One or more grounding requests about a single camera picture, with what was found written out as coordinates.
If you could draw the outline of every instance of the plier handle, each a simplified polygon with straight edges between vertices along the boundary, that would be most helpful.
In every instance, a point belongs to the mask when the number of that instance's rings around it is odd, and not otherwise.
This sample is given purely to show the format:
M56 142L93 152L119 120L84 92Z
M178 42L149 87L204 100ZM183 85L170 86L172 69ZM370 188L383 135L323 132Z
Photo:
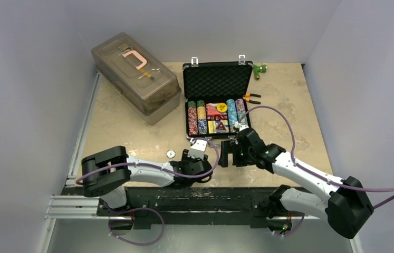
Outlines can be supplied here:
M256 98L261 98L261 97L262 97L262 96L259 95L259 94L246 93L245 96L243 96L243 99L244 99L246 102L249 102L249 103L251 103L251 104L261 104L259 101L250 100L250 99L249 99L250 96L254 96L254 97L256 97Z

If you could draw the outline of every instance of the table top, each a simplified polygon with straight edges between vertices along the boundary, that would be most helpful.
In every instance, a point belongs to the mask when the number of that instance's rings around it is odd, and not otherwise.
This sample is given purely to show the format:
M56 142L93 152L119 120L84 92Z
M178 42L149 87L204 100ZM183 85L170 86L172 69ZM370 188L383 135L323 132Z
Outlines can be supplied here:
M177 75L183 90L182 64L164 63ZM280 110L292 125L296 137L295 156L326 173L332 173L320 127L310 98L302 67L299 63L266 63L267 72L260 73L260 80L251 77L248 93L262 95L262 105ZM148 125L129 105L128 101L103 78L92 113L89 131L81 157L122 145L127 153L141 160L167 162L181 157L183 149L189 149L186 139L185 99L180 98L177 108L155 125ZM250 114L251 125L265 144L276 143L287 150L291 137L284 120L268 109L258 109ZM174 150L176 157L168 159L166 152ZM208 161L214 164L215 152L206 149ZM210 182L196 183L194 187L273 187L287 184L297 186L286 178L271 174L256 166L236 168L217 167ZM128 186L153 186L148 183L127 182Z

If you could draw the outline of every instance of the silver latch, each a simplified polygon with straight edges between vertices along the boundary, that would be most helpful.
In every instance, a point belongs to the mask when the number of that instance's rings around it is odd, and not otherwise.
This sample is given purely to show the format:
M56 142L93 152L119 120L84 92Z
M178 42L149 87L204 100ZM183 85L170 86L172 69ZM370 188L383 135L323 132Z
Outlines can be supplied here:
M192 66L192 67L198 67L198 57L192 57L192 58L190 58L190 65Z
M245 65L245 55L244 54L239 55L239 65Z

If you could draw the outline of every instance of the white poker chip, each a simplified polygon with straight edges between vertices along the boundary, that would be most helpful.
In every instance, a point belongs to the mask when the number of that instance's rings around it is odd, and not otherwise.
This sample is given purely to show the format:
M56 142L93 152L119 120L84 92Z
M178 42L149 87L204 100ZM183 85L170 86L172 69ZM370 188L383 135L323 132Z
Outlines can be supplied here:
M167 151L166 155L167 155L167 158L172 159L175 157L175 151L169 150L169 151Z

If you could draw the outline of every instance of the poker chip set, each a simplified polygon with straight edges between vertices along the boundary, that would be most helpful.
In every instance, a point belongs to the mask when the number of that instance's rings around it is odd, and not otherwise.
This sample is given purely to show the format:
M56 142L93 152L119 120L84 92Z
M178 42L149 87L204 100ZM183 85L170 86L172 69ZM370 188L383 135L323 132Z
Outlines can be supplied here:
M187 102L188 135L235 133L234 124L245 115L243 99L228 99L226 103ZM239 122L248 125L246 117Z
M252 71L249 61L183 65L189 137L224 139L235 136L236 122L251 126L243 96Z

